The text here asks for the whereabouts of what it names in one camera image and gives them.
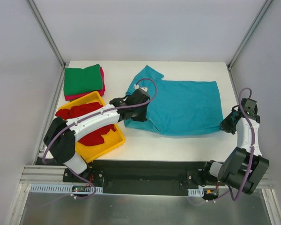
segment yellow tray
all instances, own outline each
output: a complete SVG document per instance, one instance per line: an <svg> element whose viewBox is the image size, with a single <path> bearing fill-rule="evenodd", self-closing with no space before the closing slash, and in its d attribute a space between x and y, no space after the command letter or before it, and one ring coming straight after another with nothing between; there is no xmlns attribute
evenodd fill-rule
<svg viewBox="0 0 281 225"><path fill-rule="evenodd" d="M61 106L59 109L70 109L75 105L82 105L91 102L99 102L101 105L105 105L98 91L94 91L66 105ZM76 142L76 152L80 156L82 156L82 158L84 158L86 162L89 163L98 158L100 155L103 155L122 145L125 142L125 137L117 124L114 124L114 126L116 129L115 132L110 130L107 134L102 135L102 137L104 138L104 144L88 147L79 142Z"/></svg>

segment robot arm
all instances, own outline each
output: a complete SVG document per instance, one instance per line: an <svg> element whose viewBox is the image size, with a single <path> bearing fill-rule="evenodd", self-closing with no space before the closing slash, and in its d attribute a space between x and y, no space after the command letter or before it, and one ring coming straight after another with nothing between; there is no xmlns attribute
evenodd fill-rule
<svg viewBox="0 0 281 225"><path fill-rule="evenodd" d="M115 98L104 107L83 116L68 120L57 117L52 121L45 135L44 143L48 146L62 129L74 124L54 141L50 152L58 164L64 164L79 176L87 178L90 173L89 166L75 152L75 143L85 135L109 124L126 119L145 121L148 105L138 107L133 107L133 105L145 103L149 99L149 94L142 88L138 88L132 95Z"/></svg>
<svg viewBox="0 0 281 225"><path fill-rule="evenodd" d="M260 124L260 117L257 115L256 101L243 98L243 109L254 128L255 136L252 137L250 125L246 118L244 118L241 111L232 109L232 112L220 124L221 129L228 133L235 133L237 131L237 147L233 150L227 160L221 164L215 161L210 161L206 164L205 170L207 174L217 178L219 182L227 186L239 189L243 182L245 172L248 169L249 157L251 154L252 138L255 139L254 156L252 167L245 181L242 191L246 194L251 194L259 184L266 170L269 162L262 157L258 145L258 128Z"/></svg>

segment metal frame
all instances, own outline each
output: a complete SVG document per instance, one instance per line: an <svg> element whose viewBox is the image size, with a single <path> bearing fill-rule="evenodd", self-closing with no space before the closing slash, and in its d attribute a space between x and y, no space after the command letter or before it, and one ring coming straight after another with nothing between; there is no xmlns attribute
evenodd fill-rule
<svg viewBox="0 0 281 225"><path fill-rule="evenodd" d="M11 211L7 217L5 224L7 225L20 224L30 187L31 184L23 184L23 183L19 184Z"/></svg>
<svg viewBox="0 0 281 225"><path fill-rule="evenodd" d="M37 5L36 3L34 2L34 0L26 0L29 8L31 9L40 29L42 30L45 38L47 39L48 41L48 44L50 45L50 48L52 49L54 55L56 56L56 58L58 59L59 63L61 64L62 67L65 67L66 63L65 61L63 60L52 36L51 36L51 33L49 32L48 30L48 27L46 25L46 23L44 22L44 19L41 15L41 13L39 12L38 8L37 8Z"/></svg>
<svg viewBox="0 0 281 225"><path fill-rule="evenodd" d="M267 212L273 225L281 225L281 210L274 189L262 189Z"/></svg>
<svg viewBox="0 0 281 225"><path fill-rule="evenodd" d="M228 64L228 71L230 80L233 86L234 93L237 95L237 89L233 81L233 77L231 75L231 68L235 64L236 60L238 59L240 53L250 40L251 36L253 35L254 31L260 24L262 18L265 16L266 12L272 5L274 0L265 0L263 6L261 7L260 11L258 12L257 16L255 17L253 23L251 24L250 28L248 29L245 37L243 38L242 42L240 43L239 47L237 48L237 51L235 52L234 56L232 57L230 63ZM37 23L40 26L40 29L42 30L45 38L48 41L49 46L53 50L56 58L58 59L59 63L63 68L65 68L66 63L63 60L34 0L26 0L28 6L30 7ZM39 145L37 148L37 154L35 157L35 161L38 158L39 154L44 150L44 144L43 144L43 136L45 131L47 130L48 126L50 125L50 122L52 121L55 113L55 109L58 103L58 98L60 95L60 92L62 90L62 84L64 80L64 69L62 70L60 74L60 78L58 81L58 84L56 86L56 91L53 95L53 98L51 100L51 107L48 111L48 114L46 116L46 122L44 125L42 136L39 140ZM16 192L16 196L13 201L13 205L11 208L11 211L9 213L9 216L7 217L6 224L8 225L18 225L20 224L24 206L27 201L28 193L31 188L32 184L59 184L59 185L75 185L80 183L64 183L62 182L63 174L65 170L65 166L37 166L37 165L27 165L25 166L23 170L23 174ZM273 184L271 183L271 180L268 176L268 172L266 172L264 178L259 183L258 189L262 189L262 193L265 199L266 208L270 216L270 220L272 224L280 225L281 224L281 211L280 207L278 205L275 191L273 189Z"/></svg>
<svg viewBox="0 0 281 225"><path fill-rule="evenodd" d="M38 146L37 146L37 149L36 149L34 160L32 162L33 164L35 164L35 162L37 160L37 157L39 156L40 152L44 151L45 145L44 145L44 142L43 142L43 138L46 134L46 131L48 130L48 128L50 126L51 121L54 118L55 109L57 107L58 99L59 99L59 96L60 96L60 93L61 93L61 90L62 90L62 86L63 86L63 82L64 82L64 79L65 79L65 73L64 72L65 72L65 69L63 68L61 73L60 73L57 85L55 87L55 92L54 92L53 97L51 99L50 108L49 108L49 111L46 115L45 124L43 126L43 132L42 132L42 134L41 134L41 136L38 140Z"/></svg>
<svg viewBox="0 0 281 225"><path fill-rule="evenodd" d="M247 43L250 40L250 38L252 37L254 31L259 26L261 20L263 19L263 17L265 16L266 12L268 11L268 9L270 8L270 6L272 5L273 2L274 2L274 0L266 0L263 3L261 9L257 13L257 16L255 17L255 19L254 19L253 23L251 24L249 30L245 34L243 40L241 41L239 47L237 48L235 54L233 55L231 61L229 62L229 64L228 64L229 70L231 70L231 68L235 64L235 62L238 59L240 53L243 51L244 47L247 45Z"/></svg>
<svg viewBox="0 0 281 225"><path fill-rule="evenodd" d="M20 184L13 202L12 210L7 218L6 224L20 224L24 206L27 201L28 193L32 184L58 184L58 185L81 185L81 183L64 183L62 181L65 166L47 166L47 165L27 165L23 170ZM281 211L278 205L276 194L272 183L267 178L268 173L258 185L262 190L266 208L273 225L281 225Z"/></svg>

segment white wall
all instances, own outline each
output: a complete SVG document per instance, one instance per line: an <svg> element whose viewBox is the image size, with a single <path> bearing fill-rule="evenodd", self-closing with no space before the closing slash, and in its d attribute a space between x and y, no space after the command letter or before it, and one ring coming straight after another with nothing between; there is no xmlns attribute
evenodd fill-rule
<svg viewBox="0 0 281 225"><path fill-rule="evenodd" d="M65 61L229 62L265 0L35 0Z"/></svg>
<svg viewBox="0 0 281 225"><path fill-rule="evenodd" d="M0 1L0 225L34 157L60 73L27 3Z"/></svg>
<svg viewBox="0 0 281 225"><path fill-rule="evenodd" d="M257 100L260 149L270 160L270 174L281 206L281 0L264 20L232 68L238 90L251 87Z"/></svg>

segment metal floor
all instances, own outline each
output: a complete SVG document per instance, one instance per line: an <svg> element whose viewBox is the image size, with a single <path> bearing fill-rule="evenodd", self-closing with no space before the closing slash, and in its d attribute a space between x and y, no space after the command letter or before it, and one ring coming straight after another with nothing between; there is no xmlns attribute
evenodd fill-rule
<svg viewBox="0 0 281 225"><path fill-rule="evenodd" d="M60 194L29 193L38 205ZM271 224L261 190L242 194L233 202L229 194L216 203L200 206L201 198L98 194L86 200L66 196L45 207L26 204L22 225L267 225Z"/></svg>

